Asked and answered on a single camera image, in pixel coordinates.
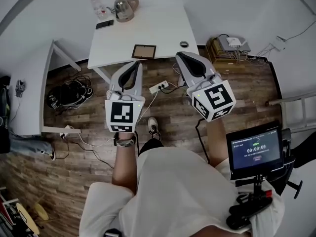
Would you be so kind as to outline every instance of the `backpack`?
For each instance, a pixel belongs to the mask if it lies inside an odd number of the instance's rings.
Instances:
[[[0,78],[0,154],[10,152],[8,131],[10,119],[10,98],[7,85],[7,77]]]

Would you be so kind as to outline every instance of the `hand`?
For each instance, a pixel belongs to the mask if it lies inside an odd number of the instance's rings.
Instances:
[[[120,132],[118,133],[118,138],[120,140],[130,140],[131,138],[133,138],[134,133],[129,133],[129,132]]]

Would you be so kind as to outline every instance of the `white desk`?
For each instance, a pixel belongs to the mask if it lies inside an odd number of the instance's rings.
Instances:
[[[81,133],[80,129],[65,129],[43,125],[45,86],[53,51],[65,59],[74,69],[81,71],[81,67],[56,46],[53,40],[40,46],[25,59],[21,60],[19,65],[12,68],[9,88],[11,100],[10,119],[13,119],[17,110],[18,112],[9,126],[17,135],[37,135],[42,132]],[[26,83],[22,98],[14,96],[17,80],[22,80]]]
[[[156,45],[156,59],[175,57],[179,51],[198,54],[183,6],[141,7],[131,21],[120,23],[114,15],[107,18],[111,19],[114,25],[94,31],[88,63],[88,68],[94,69],[107,83],[111,76],[101,67],[139,60],[131,58],[136,44]],[[189,47],[182,48],[181,41],[189,43]]]

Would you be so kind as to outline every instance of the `timer display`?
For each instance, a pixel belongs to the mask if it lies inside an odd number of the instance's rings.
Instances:
[[[266,145],[261,145],[259,147],[254,147],[254,148],[248,148],[247,153],[251,153],[252,151],[259,151],[261,149],[266,149]]]
[[[280,158],[277,130],[232,141],[234,168],[245,168]]]

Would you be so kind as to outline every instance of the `wristwatch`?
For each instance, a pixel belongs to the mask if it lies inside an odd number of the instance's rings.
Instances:
[[[118,132],[115,133],[115,135],[114,135],[114,146],[118,146],[118,147],[121,147],[121,148],[127,148],[127,147],[130,147],[130,146],[134,146],[135,142],[136,142],[135,135],[129,140],[120,140]]]

